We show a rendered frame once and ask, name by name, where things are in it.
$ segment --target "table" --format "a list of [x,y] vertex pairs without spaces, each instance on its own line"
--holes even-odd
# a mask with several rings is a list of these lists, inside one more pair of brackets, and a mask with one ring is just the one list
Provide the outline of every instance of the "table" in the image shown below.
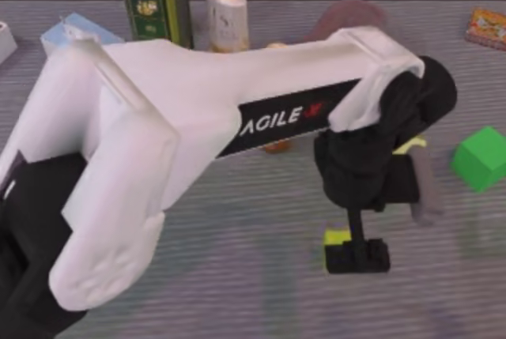
[[[168,212],[145,276],[62,339],[499,339],[506,331],[506,181],[471,192],[448,167],[455,146],[486,125],[506,134],[506,54],[463,40],[476,2],[378,2],[390,34],[455,76],[456,110],[428,133],[447,215],[433,228],[407,206],[365,213],[368,237],[391,249],[388,275],[323,272],[323,224],[346,224],[325,199],[312,138],[281,156],[252,151],[214,163]],[[252,2],[253,47],[295,42],[329,2]],[[506,2],[480,2],[506,10]],[[121,2],[0,2],[19,51],[0,66],[5,144],[45,59],[38,40],[76,11],[128,37]],[[205,49],[206,9],[192,5]]]

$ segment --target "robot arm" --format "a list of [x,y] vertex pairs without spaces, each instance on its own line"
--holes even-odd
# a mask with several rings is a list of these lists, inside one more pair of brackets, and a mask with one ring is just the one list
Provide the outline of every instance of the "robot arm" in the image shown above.
[[[58,317],[75,312],[79,319],[79,312],[127,290],[151,262],[162,211],[217,158],[328,127],[336,135],[367,130],[380,122],[392,81],[404,73],[420,79],[425,63],[369,27],[233,55],[163,40],[104,48],[81,41],[57,52],[0,156],[0,182],[3,229],[13,232],[19,256],[26,255],[25,226],[34,215],[51,214],[64,233],[47,249],[47,271],[37,273],[28,260],[21,281],[10,286],[0,336],[20,337],[11,326],[2,335],[12,311],[47,306],[18,292],[20,285],[38,283],[40,290],[28,294],[51,297],[56,318],[36,325],[43,338],[75,322],[69,318],[53,329]],[[74,187],[67,183],[63,192],[59,183],[46,185],[58,204],[36,211],[17,204],[32,193],[24,191],[21,171],[42,169],[40,178],[50,179],[70,172],[64,166],[69,156],[79,164],[72,168]],[[25,220],[14,230],[10,217]],[[53,240],[51,232],[40,235],[41,242]]]

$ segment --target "orange box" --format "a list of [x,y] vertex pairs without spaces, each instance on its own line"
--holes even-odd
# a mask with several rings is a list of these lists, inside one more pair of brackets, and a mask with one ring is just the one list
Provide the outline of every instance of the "orange box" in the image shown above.
[[466,40],[506,51],[506,15],[476,9],[467,27]]

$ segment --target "pink object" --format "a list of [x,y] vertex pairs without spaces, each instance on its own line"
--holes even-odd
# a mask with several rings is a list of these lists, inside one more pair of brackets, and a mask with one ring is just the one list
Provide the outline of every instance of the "pink object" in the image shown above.
[[330,6],[303,41],[325,40],[340,28],[372,25],[384,29],[387,25],[385,12],[371,2],[341,0]]

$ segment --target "white robotic arm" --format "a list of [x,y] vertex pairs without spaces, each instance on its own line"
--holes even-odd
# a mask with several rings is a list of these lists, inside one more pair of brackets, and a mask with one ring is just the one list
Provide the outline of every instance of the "white robotic arm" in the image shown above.
[[371,126],[392,80],[424,71],[372,27],[231,55],[164,40],[77,41],[48,59],[0,156],[3,198],[17,187],[19,158],[85,159],[61,211],[71,234],[49,273],[58,305],[85,311],[143,274],[163,211],[212,161],[328,126]]

